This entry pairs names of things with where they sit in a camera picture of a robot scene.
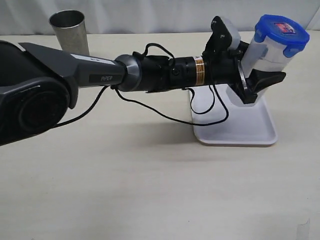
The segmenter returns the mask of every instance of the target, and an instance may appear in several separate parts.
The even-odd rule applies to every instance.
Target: plastic container
[[[309,40],[299,23],[284,16],[263,15],[241,61],[244,76],[248,78],[252,69],[281,72]]]

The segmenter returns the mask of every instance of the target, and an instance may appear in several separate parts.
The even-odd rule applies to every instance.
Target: metal cup
[[[49,18],[62,50],[89,56],[85,15],[77,10],[63,10]]]

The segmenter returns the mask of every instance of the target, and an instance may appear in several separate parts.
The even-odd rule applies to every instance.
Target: table
[[[107,90],[74,124],[0,148],[1,240],[295,240],[310,219],[320,239],[320,32],[265,94],[279,140],[268,148],[208,147],[192,127]],[[149,42],[198,56],[210,33],[89,35],[92,56]],[[252,32],[242,32],[250,41]],[[0,36],[60,48],[54,36]],[[162,54],[150,49],[151,54]],[[100,88],[79,92],[75,117]],[[186,91],[125,93],[189,121]]]

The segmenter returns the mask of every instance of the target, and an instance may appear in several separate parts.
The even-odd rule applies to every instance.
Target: blue lid
[[[299,23],[284,16],[268,14],[263,15],[255,25],[254,40],[261,43],[266,36],[286,45],[283,54],[288,58],[304,50],[310,40],[309,34]]]

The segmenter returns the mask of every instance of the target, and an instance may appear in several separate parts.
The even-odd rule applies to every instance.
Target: white backdrop
[[[103,33],[208,32],[214,16],[252,30],[263,14],[289,17],[320,29],[320,0],[0,0],[0,35],[53,34],[51,14],[84,12],[87,30]]]

